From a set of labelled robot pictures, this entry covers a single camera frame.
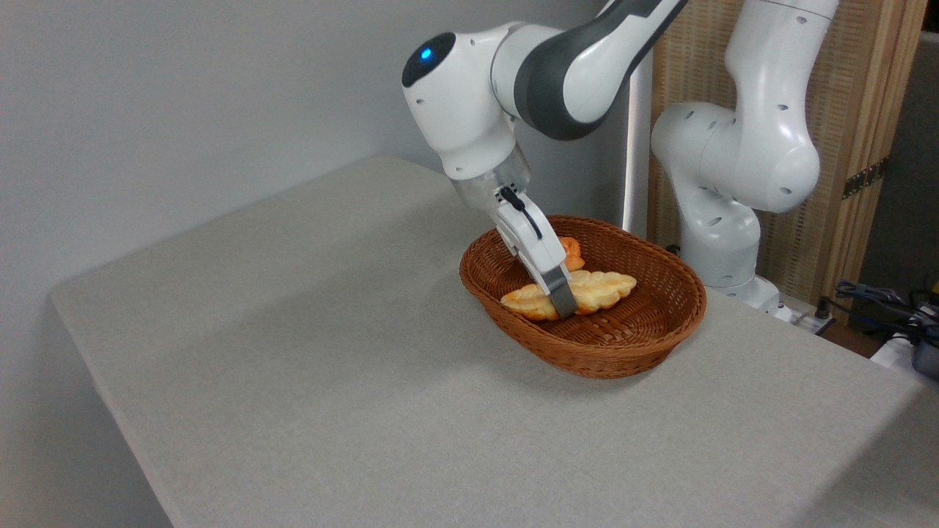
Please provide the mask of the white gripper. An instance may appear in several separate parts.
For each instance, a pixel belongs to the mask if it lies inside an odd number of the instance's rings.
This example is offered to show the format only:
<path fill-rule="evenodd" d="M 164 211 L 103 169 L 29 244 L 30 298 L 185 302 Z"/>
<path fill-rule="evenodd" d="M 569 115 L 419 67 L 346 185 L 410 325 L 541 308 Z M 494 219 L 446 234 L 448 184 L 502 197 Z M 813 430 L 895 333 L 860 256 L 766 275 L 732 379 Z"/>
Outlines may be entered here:
<path fill-rule="evenodd" d="M 496 193 L 495 200 L 491 217 L 510 253 L 519 257 L 537 284 L 544 284 L 561 320 L 576 314 L 566 251 L 546 215 L 524 193 Z"/>

